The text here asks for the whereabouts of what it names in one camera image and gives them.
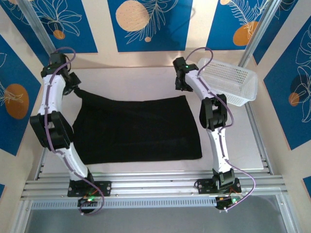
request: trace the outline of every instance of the perforated basket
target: perforated basket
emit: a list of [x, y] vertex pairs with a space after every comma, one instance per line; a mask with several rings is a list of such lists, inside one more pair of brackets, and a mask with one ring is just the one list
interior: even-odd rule
[[[201, 58], [198, 67], [208, 61], [209, 58]], [[214, 91], [226, 95], [228, 103], [242, 106], [256, 98], [258, 78], [251, 70], [213, 60], [201, 75]]]

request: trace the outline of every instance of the black towel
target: black towel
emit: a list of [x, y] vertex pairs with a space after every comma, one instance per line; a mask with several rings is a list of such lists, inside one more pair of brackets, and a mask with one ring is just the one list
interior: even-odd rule
[[73, 142], [85, 164], [202, 157], [185, 96], [116, 101], [79, 88], [74, 92], [82, 98], [82, 107], [73, 124]]

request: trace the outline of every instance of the purple cable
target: purple cable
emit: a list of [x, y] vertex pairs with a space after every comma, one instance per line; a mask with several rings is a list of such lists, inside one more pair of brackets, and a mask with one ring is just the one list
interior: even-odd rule
[[[205, 83], [202, 81], [202, 79], [199, 77], [201, 71], [202, 71], [205, 67], [207, 67], [207, 66], [209, 65], [209, 63], [213, 60], [213, 58], [214, 58], [214, 53], [213, 53], [213, 51], [212, 51], [210, 48], [207, 48], [207, 47], [199, 47], [199, 48], [193, 50], [193, 51], [186, 57], [186, 60], [187, 60], [195, 51], [197, 51], [197, 50], [202, 50], [202, 49], [205, 49], [205, 50], [210, 51], [210, 53], [211, 53], [211, 58], [210, 58], [210, 60], [209, 60], [204, 66], [202, 66], [202, 67], [199, 69], [198, 75], [197, 75], [197, 76], [198, 76], [198, 80], [199, 80], [200, 83], [204, 86], [204, 88], [206, 89], [206, 91], [207, 91], [209, 94], [211, 94], [213, 97], [215, 97], [215, 98], [226, 108], [226, 110], [228, 111], [228, 113], [229, 113], [229, 115], [230, 115], [230, 118], [231, 118], [231, 123], [230, 123], [229, 125], [223, 126], [223, 127], [219, 130], [218, 134], [220, 134], [221, 131], [222, 131], [223, 129], [228, 128], [228, 127], [230, 127], [230, 126], [232, 126], [232, 125], [234, 124], [233, 114], [232, 114], [232, 112], [230, 111], [228, 105], [226, 105], [225, 102], [224, 102], [221, 98], [219, 98], [217, 95], [215, 95], [214, 93], [212, 93], [212, 92], [210, 91], [210, 89], [209, 89], [209, 88], [205, 85]], [[219, 137], [219, 142], [220, 142], [220, 147], [221, 147], [221, 150], [222, 150], [223, 157], [225, 157], [225, 151], [224, 151], [224, 147], [223, 147], [223, 142], [222, 142], [222, 137], [221, 137], [221, 135], [220, 135], [220, 137]], [[243, 170], [237, 168], [236, 166], [233, 166], [227, 159], [225, 159], [225, 161], [226, 161], [226, 163], [229, 164], [231, 167], [235, 168], [236, 170], [239, 170], [240, 172], [242, 172], [243, 174], [245, 174], [245, 175], [247, 175], [249, 178], [251, 178], [252, 181], [253, 181], [253, 183], [254, 183], [254, 185], [253, 185], [253, 188], [249, 191], [249, 193], [247, 193], [241, 200], [239, 200], [239, 202], [237, 202], [236, 204], [233, 204], [233, 205], [230, 206], [229, 208], [227, 208], [227, 209], [225, 209], [225, 210], [222, 210], [222, 211], [228, 211], [228, 210], [230, 210], [231, 208], [233, 208], [234, 206], [236, 206], [237, 204], [239, 204], [241, 201], [245, 200], [249, 195], [252, 194], [252, 192], [254, 191], [254, 189], [255, 189], [255, 187], [256, 187], [256, 181], [255, 181], [254, 177], [253, 177], [251, 174], [249, 174], [249, 173], [247, 173], [247, 172], [245, 172], [245, 171], [243, 171]]]
[[[48, 143], [49, 143], [49, 146], [50, 146], [50, 148], [51, 148], [51, 151], [52, 151], [54, 154], [58, 153], [58, 154], [60, 154], [60, 155], [63, 155], [64, 153], [63, 153], [62, 151], [59, 151], [59, 150], [56, 151], [56, 150], [54, 149], [54, 146], [53, 146], [53, 143], [52, 143], [52, 139], [51, 139], [51, 136], [50, 136], [50, 132], [49, 132], [49, 125], [48, 125], [48, 108], [49, 108], [49, 107], [48, 107], [48, 104], [49, 104], [49, 95], [50, 95], [51, 84], [52, 84], [53, 79], [54, 79], [54, 77], [56, 76], [57, 72], [60, 71], [62, 68], [64, 68], [66, 65], [70, 64], [70, 63], [74, 60], [74, 58], [76, 57], [76, 51], [75, 51], [73, 48], [70, 48], [70, 47], [61, 47], [61, 48], [57, 49], [55, 52], [60, 51], [60, 50], [71, 50], [71, 51], [73, 51], [73, 57], [72, 57], [69, 61], [67, 61], [66, 63], [62, 64], [59, 68], [57, 68], [56, 71], [52, 74], [52, 76], [51, 76], [51, 78], [50, 78], [49, 85], [48, 85], [48, 87], [47, 87], [46, 98], [45, 98], [44, 128], [45, 128], [45, 133], [46, 133], [46, 135], [47, 135], [47, 139], [48, 139]], [[94, 212], [92, 212], [92, 213], [89, 213], [89, 214], [84, 214], [84, 213], [82, 212], [82, 210], [81, 210], [82, 205], [80, 206], [80, 209], [79, 209], [79, 211], [80, 211], [80, 213], [81, 213], [82, 215], [91, 216], [91, 215], [97, 214], [99, 211], [102, 210], [102, 208], [103, 208], [103, 206], [104, 206], [104, 194], [103, 194], [103, 192], [100, 190], [99, 187], [97, 187], [96, 185], [94, 185], [93, 183], [91, 183], [90, 181], [88, 181], [87, 179], [85, 179], [84, 177], [82, 177], [82, 176], [80, 176], [79, 174], [77, 174], [77, 173], [71, 168], [71, 166], [69, 165], [69, 163], [68, 163], [68, 161], [67, 161], [67, 159], [66, 159], [65, 157], [64, 157], [64, 162], [65, 162], [66, 166], [68, 167], [68, 169], [69, 169], [71, 172], [73, 172], [73, 174], [74, 174], [75, 176], [79, 177], [81, 180], [83, 180], [84, 182], [86, 182], [86, 183], [88, 183], [89, 185], [91, 185], [92, 187], [94, 187], [94, 188], [101, 194], [102, 199], [103, 199], [103, 202], [102, 202], [102, 204], [101, 204], [101, 206], [100, 206], [100, 208], [99, 208], [98, 210], [96, 210], [96, 211], [94, 211]]]

